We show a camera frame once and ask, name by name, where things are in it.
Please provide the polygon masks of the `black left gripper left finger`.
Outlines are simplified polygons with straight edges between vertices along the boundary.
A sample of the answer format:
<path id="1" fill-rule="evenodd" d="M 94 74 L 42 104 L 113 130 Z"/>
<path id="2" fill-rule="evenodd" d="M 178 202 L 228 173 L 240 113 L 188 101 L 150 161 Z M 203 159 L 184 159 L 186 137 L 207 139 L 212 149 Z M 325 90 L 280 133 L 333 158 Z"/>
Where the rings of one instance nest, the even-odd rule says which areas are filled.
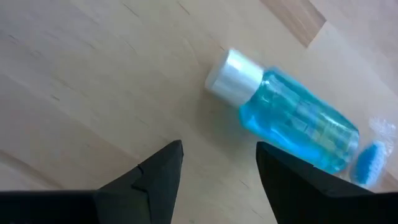
<path id="1" fill-rule="evenodd" d="M 175 140 L 98 189 L 95 204 L 99 222 L 170 223 L 182 162 L 182 142 Z"/>

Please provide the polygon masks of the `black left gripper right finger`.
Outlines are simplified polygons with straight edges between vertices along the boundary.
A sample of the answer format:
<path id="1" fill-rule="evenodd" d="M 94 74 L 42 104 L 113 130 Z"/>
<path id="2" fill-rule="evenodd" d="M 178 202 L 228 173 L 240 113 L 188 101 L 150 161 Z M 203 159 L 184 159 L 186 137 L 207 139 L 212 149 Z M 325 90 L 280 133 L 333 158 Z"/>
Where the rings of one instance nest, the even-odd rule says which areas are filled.
<path id="1" fill-rule="evenodd" d="M 256 145 L 262 186 L 278 223 L 371 223 L 371 193 L 266 142 Z"/>

